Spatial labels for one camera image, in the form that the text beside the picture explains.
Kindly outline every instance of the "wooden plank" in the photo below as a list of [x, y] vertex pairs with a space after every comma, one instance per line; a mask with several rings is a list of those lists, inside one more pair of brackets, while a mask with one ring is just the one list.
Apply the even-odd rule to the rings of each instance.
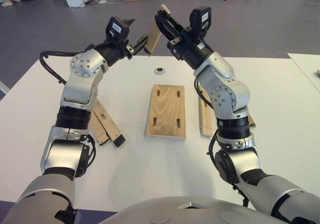
[[[208, 93], [200, 87], [204, 97], [210, 100]], [[209, 107], [201, 98], [199, 98], [199, 122], [200, 122], [200, 133], [204, 136], [212, 137], [213, 132], [213, 121], [214, 112], [211, 107]]]
[[254, 120], [252, 119], [252, 117], [251, 117], [250, 114], [249, 114], [248, 118], [249, 118], [250, 127], [251, 127], [251, 128], [255, 128], [257, 125], [256, 125], [256, 123], [254, 122]]
[[125, 138], [121, 134], [121, 131], [116, 126], [110, 115], [105, 111], [99, 100], [96, 100], [93, 108], [94, 113], [96, 114], [103, 128], [106, 130], [106, 133], [111, 138], [113, 143], [119, 147], [123, 142], [125, 142]]
[[[167, 12], [167, 14], [171, 14], [170, 10], [164, 4], [161, 5], [160, 10], [164, 10], [164, 11]], [[154, 21], [153, 24], [152, 24], [152, 29], [151, 29], [151, 31], [150, 31], [150, 33], [148, 35], [148, 40], [147, 40], [147, 42], [146, 42], [146, 44], [144, 46], [145, 47], [144, 51], [149, 56], [154, 52], [155, 47], [157, 46], [160, 37], [161, 37], [161, 32], [158, 29], [156, 21]]]
[[100, 123], [99, 119], [97, 118], [94, 112], [91, 112], [89, 129], [93, 137], [100, 145], [104, 144], [106, 141], [109, 140], [109, 136], [107, 135], [105, 129], [103, 128], [102, 124]]
[[146, 136], [186, 139], [185, 87], [155, 84]]

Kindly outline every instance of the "black cable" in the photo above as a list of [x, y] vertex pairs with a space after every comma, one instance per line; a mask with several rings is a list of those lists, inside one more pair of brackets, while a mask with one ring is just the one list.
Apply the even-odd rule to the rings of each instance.
[[62, 83], [63, 85], [66, 84], [66, 81], [58, 75], [44, 60], [44, 58], [48, 58], [49, 56], [60, 56], [60, 57], [73, 57], [79, 54], [80, 52], [61, 52], [61, 51], [42, 51], [40, 53], [39, 61], [43, 68], [45, 68], [46, 71], [48, 71], [53, 77], [55, 77], [59, 83]]
[[214, 150], [214, 144], [217, 140], [217, 133], [218, 133], [218, 129], [215, 131], [214, 135], [212, 136], [210, 144], [209, 144], [208, 152], [206, 153], [207, 155], [210, 156], [211, 161], [212, 161], [213, 165], [215, 166], [215, 168], [217, 168], [217, 165], [216, 165], [216, 160], [214, 157], [213, 150]]
[[96, 142], [95, 142], [94, 138], [90, 134], [88, 134], [88, 141], [87, 142], [91, 143], [91, 145], [92, 145], [92, 149], [91, 149], [91, 152], [89, 154], [89, 159], [91, 157], [92, 158], [91, 158], [91, 161], [88, 162], [88, 166], [87, 166], [87, 168], [88, 168], [94, 162], [94, 160], [96, 158], [97, 150], [96, 150]]
[[213, 109], [212, 104], [204, 97], [204, 95], [202, 94], [202, 91], [200, 90], [199, 87], [199, 81], [197, 79], [194, 80], [194, 89], [196, 91], [196, 93], [199, 95], [199, 97], [210, 107]]
[[208, 45], [208, 44], [205, 42], [205, 40], [204, 40], [203, 37], [201, 37], [201, 41], [202, 41], [202, 43], [203, 43], [212, 53], [214, 52], [214, 50], [210, 47], [210, 45]]

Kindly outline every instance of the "desk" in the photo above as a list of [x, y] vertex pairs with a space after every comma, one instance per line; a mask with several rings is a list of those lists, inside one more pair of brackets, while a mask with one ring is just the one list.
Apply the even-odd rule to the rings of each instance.
[[[264, 171], [305, 190], [319, 190], [320, 95], [291, 59], [227, 58], [250, 89], [252, 130]], [[70, 58], [50, 57], [63, 78]], [[166, 69], [164, 75], [154, 69]], [[191, 68], [174, 57], [136, 56], [113, 65], [98, 98], [126, 141], [97, 146], [96, 159], [76, 179], [75, 207], [120, 211], [164, 196], [212, 197], [242, 204], [206, 155], [210, 139], [200, 135], [198, 97]], [[153, 84], [184, 85], [186, 140], [145, 137]], [[40, 175], [40, 159], [55, 123], [63, 85], [37, 61], [0, 101], [0, 200], [15, 202]]]
[[288, 55], [320, 92], [320, 78], [317, 73], [317, 70], [320, 70], [320, 55], [299, 53], [288, 53]]

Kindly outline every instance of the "rectangular slot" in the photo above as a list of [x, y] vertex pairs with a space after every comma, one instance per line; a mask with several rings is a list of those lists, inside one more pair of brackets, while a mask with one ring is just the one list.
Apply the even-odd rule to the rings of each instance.
[[181, 127], [180, 118], [177, 118], [177, 119], [176, 119], [176, 126], [177, 126], [178, 128]]

